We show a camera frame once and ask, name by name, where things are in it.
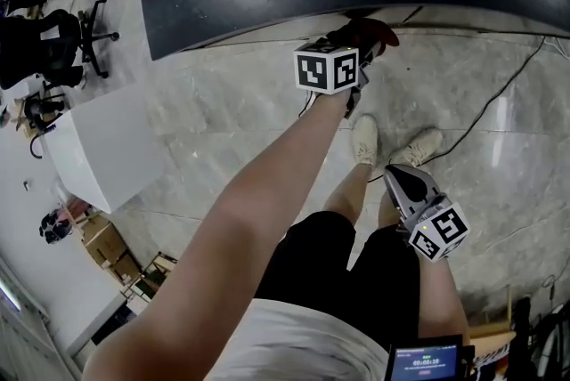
white sneaker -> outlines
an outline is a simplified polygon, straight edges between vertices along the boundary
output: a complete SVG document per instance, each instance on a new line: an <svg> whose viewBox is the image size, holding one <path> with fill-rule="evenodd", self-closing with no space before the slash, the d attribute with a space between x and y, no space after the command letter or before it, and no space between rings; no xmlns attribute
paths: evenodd
<svg viewBox="0 0 570 381"><path fill-rule="evenodd" d="M362 115L353 129L353 150L357 164L376 167L378 156L378 127L370 115Z"/></svg>
<svg viewBox="0 0 570 381"><path fill-rule="evenodd" d="M421 166L442 146L444 135L437 128L428 128L414 137L407 147L395 151L389 164Z"/></svg>

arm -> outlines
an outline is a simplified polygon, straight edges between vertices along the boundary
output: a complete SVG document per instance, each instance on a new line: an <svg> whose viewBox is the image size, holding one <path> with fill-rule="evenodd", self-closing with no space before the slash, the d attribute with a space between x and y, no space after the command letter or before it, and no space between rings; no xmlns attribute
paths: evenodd
<svg viewBox="0 0 570 381"><path fill-rule="evenodd" d="M430 263L419 256L419 338L463 335L469 344L467 318L447 259Z"/></svg>
<svg viewBox="0 0 570 381"><path fill-rule="evenodd" d="M86 380L202 379L211 370L304 205L348 96L317 99L236 175L145 312L97 348Z"/></svg>

white box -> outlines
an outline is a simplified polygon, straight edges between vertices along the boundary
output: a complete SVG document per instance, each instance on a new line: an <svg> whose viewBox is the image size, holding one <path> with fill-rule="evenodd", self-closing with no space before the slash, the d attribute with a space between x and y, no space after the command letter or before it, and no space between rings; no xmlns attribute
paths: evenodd
<svg viewBox="0 0 570 381"><path fill-rule="evenodd" d="M23 100L31 94L37 93L42 88L43 79L36 76L26 77L12 88L3 91L4 102L13 104L15 100Z"/></svg>
<svg viewBox="0 0 570 381"><path fill-rule="evenodd" d="M69 110L45 135L53 163L69 192L111 213L164 169L138 85Z"/></svg>
<svg viewBox="0 0 570 381"><path fill-rule="evenodd" d="M358 85L358 49L328 44L305 44L296 49L297 88L334 94Z"/></svg>

cardboard box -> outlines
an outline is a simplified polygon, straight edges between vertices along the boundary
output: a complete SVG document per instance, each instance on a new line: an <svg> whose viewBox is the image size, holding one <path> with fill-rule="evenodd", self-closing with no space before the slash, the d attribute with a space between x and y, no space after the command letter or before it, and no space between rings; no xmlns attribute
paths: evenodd
<svg viewBox="0 0 570 381"><path fill-rule="evenodd" d="M137 294L133 294L131 298L129 298L128 304L126 304L128 309L137 316L144 312L148 305L149 303Z"/></svg>
<svg viewBox="0 0 570 381"><path fill-rule="evenodd" d="M157 257L154 258L154 261L152 262L158 267L169 272L173 271L176 267L175 263L173 263L169 259L166 259L163 255L158 255Z"/></svg>
<svg viewBox="0 0 570 381"><path fill-rule="evenodd" d="M106 218L96 216L81 228L83 244L99 265L113 265L125 253L126 245L117 229Z"/></svg>
<svg viewBox="0 0 570 381"><path fill-rule="evenodd" d="M109 272L123 285L130 283L140 273L139 266L133 257L126 253L115 265L109 268Z"/></svg>

wall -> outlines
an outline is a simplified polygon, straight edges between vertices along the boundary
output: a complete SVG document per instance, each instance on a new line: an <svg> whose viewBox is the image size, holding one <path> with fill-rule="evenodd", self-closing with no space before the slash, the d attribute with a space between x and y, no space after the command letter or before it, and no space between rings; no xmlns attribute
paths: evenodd
<svg viewBox="0 0 570 381"><path fill-rule="evenodd" d="M55 245L40 237L41 219L57 203L50 191L57 174L52 160L32 158L28 145L14 124L0 130L0 256L50 314L55 343L72 354L120 306L120 286L87 254L79 234ZM28 192L24 180L31 181Z"/></svg>

